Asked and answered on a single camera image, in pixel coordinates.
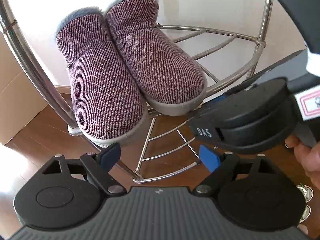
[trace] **sticker with red border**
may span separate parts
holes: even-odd
[[[294,95],[303,120],[320,116],[320,85]]]

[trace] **white rubber sole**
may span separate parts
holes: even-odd
[[[138,124],[133,127],[130,131],[127,133],[118,136],[116,138],[112,139],[97,139],[92,137],[91,135],[87,134],[79,125],[80,130],[82,133],[92,142],[94,142],[96,145],[107,148],[113,143],[119,143],[121,146],[125,146],[129,144],[132,141],[135,141],[140,138],[141,135],[145,134],[145,131],[149,129],[150,121],[149,121],[149,115],[148,115],[148,108],[147,104],[144,102],[143,106],[143,115],[141,120],[138,122]]]
[[[152,98],[150,98],[147,95],[144,95],[146,101],[149,103],[153,109],[158,111],[161,114],[165,115],[171,115],[171,116],[179,116],[179,115],[184,115],[192,110],[195,110],[204,100],[207,92],[207,78],[204,77],[205,79],[205,84],[204,84],[204,89],[202,92],[193,98],[190,101],[180,103],[180,104],[165,104],[165,103],[160,103]]]

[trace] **baseboard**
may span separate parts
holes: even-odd
[[[71,94],[70,86],[55,86],[59,93]]]

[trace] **white wall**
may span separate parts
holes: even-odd
[[[9,0],[19,25],[55,85],[69,85],[66,63],[53,38],[59,21],[69,12],[85,7],[106,8],[112,0]],[[230,30],[257,36],[264,0],[159,0],[158,22],[161,24],[196,25]],[[186,32],[166,31],[170,37]],[[202,34],[179,43],[190,55],[209,49],[228,37]],[[288,54],[303,49],[303,39],[292,20],[275,0],[268,34],[267,47],[257,71]],[[199,62],[222,79],[243,66],[252,56],[255,44],[236,39],[218,52]]]

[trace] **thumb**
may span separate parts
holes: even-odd
[[[311,149],[301,164],[308,171],[320,171],[320,142]]]

